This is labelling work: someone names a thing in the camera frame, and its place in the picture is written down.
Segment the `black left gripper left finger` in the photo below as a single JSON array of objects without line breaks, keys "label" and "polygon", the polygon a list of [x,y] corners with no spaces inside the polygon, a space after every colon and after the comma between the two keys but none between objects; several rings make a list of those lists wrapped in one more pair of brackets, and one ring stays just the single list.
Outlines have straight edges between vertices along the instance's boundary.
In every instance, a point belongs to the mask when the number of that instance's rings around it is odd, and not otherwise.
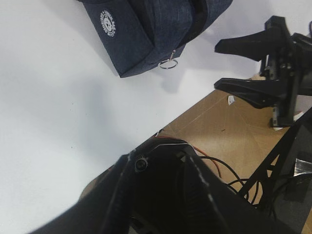
[{"label": "black left gripper left finger", "polygon": [[133,206],[134,154],[119,158],[82,200],[36,234],[126,234]]}]

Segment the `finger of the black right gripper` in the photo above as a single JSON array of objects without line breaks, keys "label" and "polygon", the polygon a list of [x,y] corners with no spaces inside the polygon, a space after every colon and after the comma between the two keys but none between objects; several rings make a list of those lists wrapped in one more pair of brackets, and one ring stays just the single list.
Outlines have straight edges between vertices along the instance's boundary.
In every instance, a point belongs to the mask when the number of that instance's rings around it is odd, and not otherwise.
[{"label": "finger of the black right gripper", "polygon": [[286,44],[281,29],[267,29],[255,34],[220,40],[214,48],[216,53],[238,55],[254,61],[264,57]]},{"label": "finger of the black right gripper", "polygon": [[214,88],[239,97],[257,109],[271,107],[285,100],[288,83],[285,80],[250,80],[221,78]]}]

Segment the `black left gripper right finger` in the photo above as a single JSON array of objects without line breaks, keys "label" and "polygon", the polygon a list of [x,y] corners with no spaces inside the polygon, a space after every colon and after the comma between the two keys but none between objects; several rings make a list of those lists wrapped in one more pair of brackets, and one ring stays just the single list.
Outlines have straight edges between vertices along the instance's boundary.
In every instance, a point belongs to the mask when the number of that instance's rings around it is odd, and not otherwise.
[{"label": "black left gripper right finger", "polygon": [[195,151],[186,154],[184,195],[190,234],[293,234],[230,191]]}]

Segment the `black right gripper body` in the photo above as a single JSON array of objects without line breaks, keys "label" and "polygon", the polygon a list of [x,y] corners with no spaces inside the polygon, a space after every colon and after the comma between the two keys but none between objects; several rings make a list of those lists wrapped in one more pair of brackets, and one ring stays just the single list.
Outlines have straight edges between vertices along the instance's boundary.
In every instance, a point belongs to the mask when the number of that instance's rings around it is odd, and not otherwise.
[{"label": "black right gripper body", "polygon": [[260,74],[266,79],[286,83],[286,90],[273,105],[273,127],[288,127],[294,123],[298,95],[312,95],[312,33],[290,34],[284,17],[272,16],[265,29],[276,27],[282,39],[277,48],[261,62]]}]

